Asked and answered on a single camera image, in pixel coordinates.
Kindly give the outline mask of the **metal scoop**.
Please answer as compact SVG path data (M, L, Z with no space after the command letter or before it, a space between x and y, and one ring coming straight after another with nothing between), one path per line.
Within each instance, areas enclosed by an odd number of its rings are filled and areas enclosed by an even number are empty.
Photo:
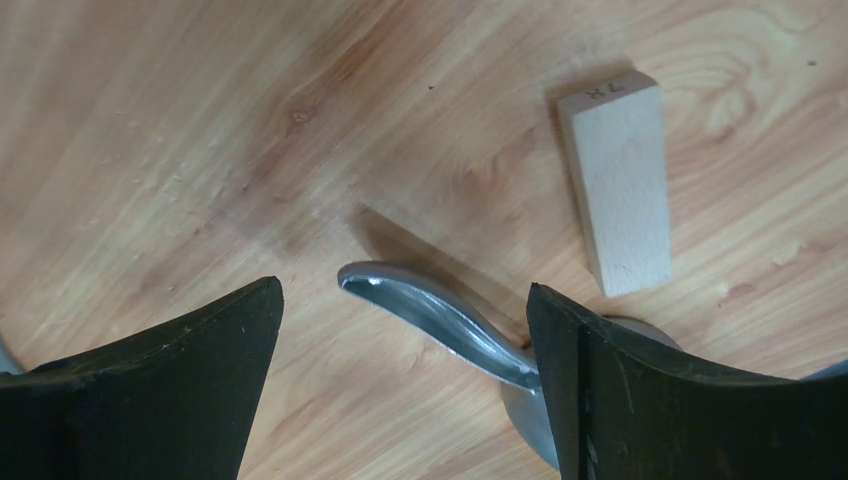
M412 269L380 261L354 262L338 271L337 280L342 290L402 319L497 379L512 425L540 458L560 469L530 347L518 346L459 294Z

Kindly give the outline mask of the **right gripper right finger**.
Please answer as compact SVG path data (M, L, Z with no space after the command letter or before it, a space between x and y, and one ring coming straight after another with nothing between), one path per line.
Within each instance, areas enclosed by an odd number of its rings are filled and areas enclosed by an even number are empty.
M843 479L847 378L791 380L664 345L543 284L527 319L565 479Z

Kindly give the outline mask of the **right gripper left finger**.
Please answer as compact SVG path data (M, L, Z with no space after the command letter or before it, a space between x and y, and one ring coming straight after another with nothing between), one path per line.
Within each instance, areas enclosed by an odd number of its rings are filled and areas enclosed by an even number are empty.
M283 310L267 276L31 370L3 348L2 477L236 478Z

